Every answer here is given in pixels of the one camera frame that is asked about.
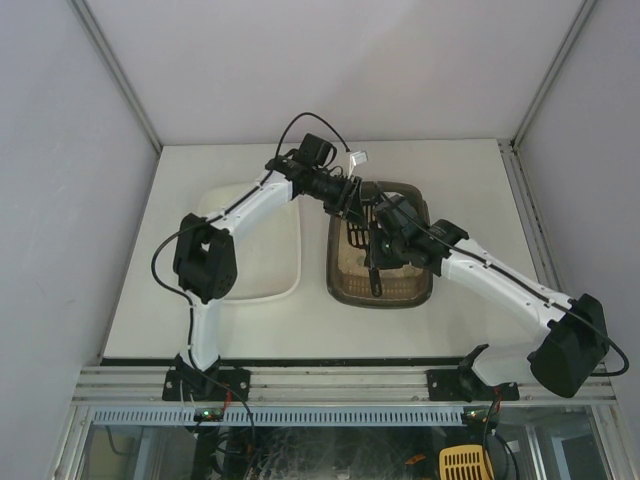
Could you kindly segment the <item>black litter scoop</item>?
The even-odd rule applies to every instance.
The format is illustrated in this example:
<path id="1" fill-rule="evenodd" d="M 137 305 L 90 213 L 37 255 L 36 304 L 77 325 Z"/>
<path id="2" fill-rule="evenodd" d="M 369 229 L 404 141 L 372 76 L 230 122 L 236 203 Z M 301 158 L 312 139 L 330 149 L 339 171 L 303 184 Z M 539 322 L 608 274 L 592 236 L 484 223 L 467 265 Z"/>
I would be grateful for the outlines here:
<path id="1" fill-rule="evenodd" d="M 364 250 L 364 266 L 368 270 L 371 294 L 374 298 L 382 296 L 383 288 L 380 277 L 381 242 L 383 232 L 379 226 L 375 208 L 381 202 L 379 196 L 365 200 L 363 203 L 365 224 L 347 222 L 347 240 L 350 246 Z"/>

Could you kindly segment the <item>grey litter box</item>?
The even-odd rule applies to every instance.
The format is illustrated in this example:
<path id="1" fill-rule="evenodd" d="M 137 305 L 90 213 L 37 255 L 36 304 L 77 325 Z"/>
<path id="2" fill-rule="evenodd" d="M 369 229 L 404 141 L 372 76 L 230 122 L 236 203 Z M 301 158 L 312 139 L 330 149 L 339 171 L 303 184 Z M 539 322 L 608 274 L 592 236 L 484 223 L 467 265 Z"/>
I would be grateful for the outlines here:
<path id="1" fill-rule="evenodd" d="M 413 308 L 425 303 L 432 292 L 433 276 L 424 269 L 394 260 L 391 237 L 375 218 L 379 191 L 404 197 L 425 222 L 429 211 L 420 191 L 406 183 L 365 182 L 362 203 L 367 226 L 333 217 L 329 222 L 326 286 L 338 302 L 374 309 Z"/>

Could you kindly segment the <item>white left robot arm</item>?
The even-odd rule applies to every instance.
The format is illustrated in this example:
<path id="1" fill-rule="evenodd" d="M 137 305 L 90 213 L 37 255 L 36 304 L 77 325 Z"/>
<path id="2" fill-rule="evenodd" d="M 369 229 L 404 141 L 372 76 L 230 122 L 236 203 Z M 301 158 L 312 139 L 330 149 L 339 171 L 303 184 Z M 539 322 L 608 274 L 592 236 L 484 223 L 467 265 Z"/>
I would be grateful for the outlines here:
<path id="1" fill-rule="evenodd" d="M 320 201 L 331 216 L 364 226 L 361 184 L 358 176 L 276 156 L 231 203 L 205 217 L 189 214 L 183 219 L 173 270 L 191 302 L 187 345 L 181 353 L 191 368 L 204 372 L 220 358 L 221 301 L 236 282 L 237 245 L 243 237 L 299 195 Z"/>

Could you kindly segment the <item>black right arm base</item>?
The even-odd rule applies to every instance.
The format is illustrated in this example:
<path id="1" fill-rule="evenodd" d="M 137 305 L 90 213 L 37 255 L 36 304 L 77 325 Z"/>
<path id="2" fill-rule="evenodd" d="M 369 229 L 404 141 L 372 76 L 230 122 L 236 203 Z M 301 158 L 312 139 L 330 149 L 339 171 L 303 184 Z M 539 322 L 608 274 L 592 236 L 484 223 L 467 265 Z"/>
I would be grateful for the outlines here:
<path id="1" fill-rule="evenodd" d="M 516 383 L 503 383 L 497 386 L 485 384 L 473 371 L 472 362 L 489 347 L 477 346 L 455 369 L 430 369 L 426 372 L 429 399 L 431 401 L 518 401 L 519 389 Z"/>

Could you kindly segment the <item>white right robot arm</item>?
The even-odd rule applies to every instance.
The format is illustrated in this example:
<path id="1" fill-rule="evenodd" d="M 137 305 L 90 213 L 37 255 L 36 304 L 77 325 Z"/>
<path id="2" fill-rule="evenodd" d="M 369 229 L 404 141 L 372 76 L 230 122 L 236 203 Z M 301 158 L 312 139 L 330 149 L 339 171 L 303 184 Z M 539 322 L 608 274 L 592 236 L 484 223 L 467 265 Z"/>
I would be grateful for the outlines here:
<path id="1" fill-rule="evenodd" d="M 368 262 L 378 269 L 409 264 L 462 285 L 506 309 L 530 339 L 508 346 L 479 345 L 460 365 L 466 389 L 534 380 L 572 398 L 607 354 L 601 303 L 573 299 L 508 267 L 455 224 L 372 222 Z"/>

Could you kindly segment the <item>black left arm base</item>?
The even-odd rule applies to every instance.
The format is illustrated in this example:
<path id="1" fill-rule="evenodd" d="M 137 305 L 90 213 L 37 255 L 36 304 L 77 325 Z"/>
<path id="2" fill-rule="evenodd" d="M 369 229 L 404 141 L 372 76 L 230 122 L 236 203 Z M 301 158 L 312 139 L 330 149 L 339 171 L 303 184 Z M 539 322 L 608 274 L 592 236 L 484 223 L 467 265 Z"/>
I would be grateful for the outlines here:
<path id="1" fill-rule="evenodd" d="M 251 372 L 242 368 L 211 367 L 201 372 L 177 355 L 164 379 L 162 400 L 178 402 L 246 401 Z"/>

